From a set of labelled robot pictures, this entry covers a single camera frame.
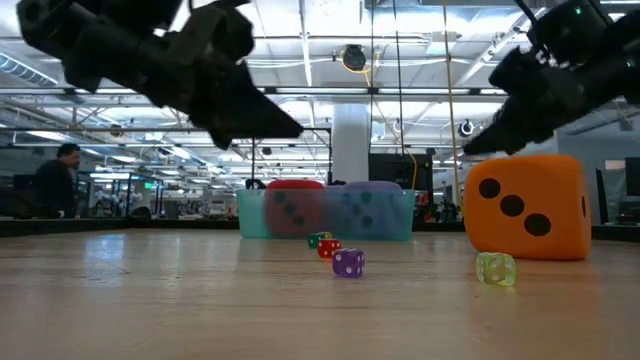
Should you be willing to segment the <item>teal translucent plastic bin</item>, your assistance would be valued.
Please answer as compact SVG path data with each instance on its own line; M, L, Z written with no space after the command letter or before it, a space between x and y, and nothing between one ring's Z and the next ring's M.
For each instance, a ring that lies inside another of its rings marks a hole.
M342 191L343 189L324 189L323 195L323 225L319 232L331 232L339 239L345 239L337 236L326 221L326 206L328 196L331 192ZM264 193L265 190L240 190L237 192L239 228L241 235L245 238L257 239L306 239L306 237L297 238L275 238L269 234L269 230L264 220ZM404 191L404 207L402 211L404 225L402 233L397 240L378 240L378 241L406 241L412 232L413 212L415 206L415 195L411 191ZM364 240L364 239L345 239L345 240Z

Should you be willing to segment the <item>person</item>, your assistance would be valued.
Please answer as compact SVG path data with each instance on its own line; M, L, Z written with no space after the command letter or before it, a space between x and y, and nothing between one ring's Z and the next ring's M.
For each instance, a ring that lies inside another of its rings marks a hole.
M75 190L72 171L80 163L80 147L64 143L56 158L42 164L35 174L38 215L45 218L75 217Z

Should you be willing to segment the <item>red foam die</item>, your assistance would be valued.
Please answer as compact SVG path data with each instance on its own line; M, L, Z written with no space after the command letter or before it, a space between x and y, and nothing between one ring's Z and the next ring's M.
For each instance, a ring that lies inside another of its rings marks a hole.
M267 185L264 220L275 238L297 238L319 232L323 225L324 186L315 180L282 179Z

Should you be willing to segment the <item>black cabinet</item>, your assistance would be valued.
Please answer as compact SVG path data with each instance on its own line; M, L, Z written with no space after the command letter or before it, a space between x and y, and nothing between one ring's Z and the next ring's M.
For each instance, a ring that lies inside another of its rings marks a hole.
M369 180L397 183L403 189L433 189L432 156L429 154L370 154Z

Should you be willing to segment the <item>small purple die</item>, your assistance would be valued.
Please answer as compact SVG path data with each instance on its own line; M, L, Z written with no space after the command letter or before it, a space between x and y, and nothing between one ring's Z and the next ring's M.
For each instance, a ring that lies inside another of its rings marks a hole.
M334 274L339 277L361 277L365 269L364 252L356 248L336 250L332 258L332 269Z

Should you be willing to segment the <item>white square pillar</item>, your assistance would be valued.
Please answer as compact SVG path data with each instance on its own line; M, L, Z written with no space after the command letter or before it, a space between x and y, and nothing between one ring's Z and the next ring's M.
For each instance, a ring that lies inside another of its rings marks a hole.
M347 183L369 179L369 116L365 104L337 104L332 124L333 178Z

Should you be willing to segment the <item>orange foam die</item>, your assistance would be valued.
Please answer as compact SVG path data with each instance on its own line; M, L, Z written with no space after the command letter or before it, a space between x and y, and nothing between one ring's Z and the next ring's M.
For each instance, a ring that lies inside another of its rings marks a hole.
M537 260L582 260L591 249L583 168L568 155L504 157L472 167L464 225L479 252Z

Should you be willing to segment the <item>small red die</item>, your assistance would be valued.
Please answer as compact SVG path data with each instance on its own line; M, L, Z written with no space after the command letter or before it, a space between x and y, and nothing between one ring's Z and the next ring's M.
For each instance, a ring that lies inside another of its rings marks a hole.
M337 250L341 249L341 242L332 238L320 239L316 250L320 258L330 259Z

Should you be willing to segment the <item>distant black frame rig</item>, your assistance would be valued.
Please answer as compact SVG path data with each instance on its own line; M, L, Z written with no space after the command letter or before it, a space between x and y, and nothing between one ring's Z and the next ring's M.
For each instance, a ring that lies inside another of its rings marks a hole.
M329 128L307 127L297 139L250 142L250 177L318 180L328 184L333 170L333 137Z

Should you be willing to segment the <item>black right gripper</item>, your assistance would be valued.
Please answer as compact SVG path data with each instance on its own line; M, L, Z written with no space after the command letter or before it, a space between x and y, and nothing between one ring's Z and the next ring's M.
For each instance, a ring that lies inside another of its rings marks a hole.
M599 60L596 50L566 67L551 66L532 51L511 51L489 77L508 98L490 125L463 146L464 153L512 155L529 143L546 141L555 129L599 107L595 70Z

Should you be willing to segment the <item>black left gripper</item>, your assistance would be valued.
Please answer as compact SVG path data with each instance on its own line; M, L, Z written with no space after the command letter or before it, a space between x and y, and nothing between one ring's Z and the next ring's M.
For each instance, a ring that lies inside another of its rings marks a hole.
M151 76L149 100L189 113L213 144L234 139L297 138L303 126L254 85L244 58L253 50L253 26L238 7L249 0L214 0L190 9L181 29L170 26L182 2L152 0L149 27L162 29L165 65Z

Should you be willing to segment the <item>small yellow-green die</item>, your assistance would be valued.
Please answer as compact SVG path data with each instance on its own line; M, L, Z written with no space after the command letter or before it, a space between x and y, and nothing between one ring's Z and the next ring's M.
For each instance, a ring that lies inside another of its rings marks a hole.
M504 253L478 253L475 271L477 279L484 284L512 286L516 280L516 262Z

